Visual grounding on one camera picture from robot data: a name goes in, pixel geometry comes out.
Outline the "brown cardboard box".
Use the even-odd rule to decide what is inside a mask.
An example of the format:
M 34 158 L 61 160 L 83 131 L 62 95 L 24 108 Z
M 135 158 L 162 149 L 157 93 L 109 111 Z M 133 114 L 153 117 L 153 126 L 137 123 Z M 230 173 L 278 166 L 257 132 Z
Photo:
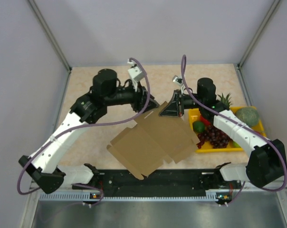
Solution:
M 197 150 L 199 139 L 180 117 L 159 116 L 166 106 L 135 119 L 136 126 L 122 130 L 107 150 L 139 180 L 167 163 L 179 163 Z

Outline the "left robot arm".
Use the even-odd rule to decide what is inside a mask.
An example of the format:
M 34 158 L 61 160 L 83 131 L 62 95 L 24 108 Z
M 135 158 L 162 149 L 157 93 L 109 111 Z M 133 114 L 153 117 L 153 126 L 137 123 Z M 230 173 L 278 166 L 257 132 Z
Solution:
M 95 188 L 99 176 L 90 164 L 76 167 L 58 166 L 64 154 L 90 127 L 113 126 L 133 121 L 139 115 L 159 106 L 151 95 L 146 71 L 135 65 L 128 69 L 124 84 L 112 69 L 101 69 L 92 79 L 89 91 L 80 96 L 69 109 L 61 125 L 47 141 L 30 156 L 19 159 L 21 174 L 27 173 L 45 194 L 63 185 L 84 184 Z M 135 116 L 125 120 L 99 123 L 110 106 L 130 104 Z

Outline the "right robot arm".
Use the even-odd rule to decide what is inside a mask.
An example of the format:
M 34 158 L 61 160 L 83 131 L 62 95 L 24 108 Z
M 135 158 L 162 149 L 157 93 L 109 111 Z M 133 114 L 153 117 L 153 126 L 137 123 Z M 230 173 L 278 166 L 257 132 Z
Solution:
M 249 157 L 245 164 L 221 166 L 220 172 L 213 176 L 217 187 L 224 188 L 230 181 L 248 181 L 264 189 L 278 178 L 287 177 L 284 144 L 278 139 L 269 140 L 238 119 L 227 105 L 217 100 L 212 79 L 199 79 L 195 94 L 184 93 L 186 87 L 181 77 L 174 76 L 172 80 L 180 89 L 174 90 L 170 102 L 159 115 L 180 117 L 186 109 L 198 108 L 201 116 L 235 141 Z

